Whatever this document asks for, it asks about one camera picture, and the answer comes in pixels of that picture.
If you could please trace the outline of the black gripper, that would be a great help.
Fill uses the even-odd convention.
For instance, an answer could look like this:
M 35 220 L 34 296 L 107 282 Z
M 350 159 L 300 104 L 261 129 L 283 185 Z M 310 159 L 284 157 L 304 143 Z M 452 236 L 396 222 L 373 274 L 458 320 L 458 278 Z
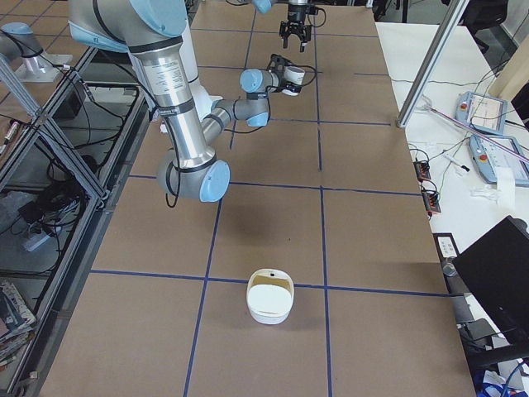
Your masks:
M 278 83 L 276 84 L 275 92 L 281 92 L 288 96 L 298 96 L 302 90 L 302 86 L 293 84 L 290 81 L 291 66 L 285 66 L 276 70 Z
M 288 38 L 295 35 L 300 40 L 299 51 L 305 51 L 312 34 L 312 28 L 305 24 L 310 9 L 309 1 L 288 1 L 287 21 L 281 22 L 279 28 L 283 48 L 288 47 Z

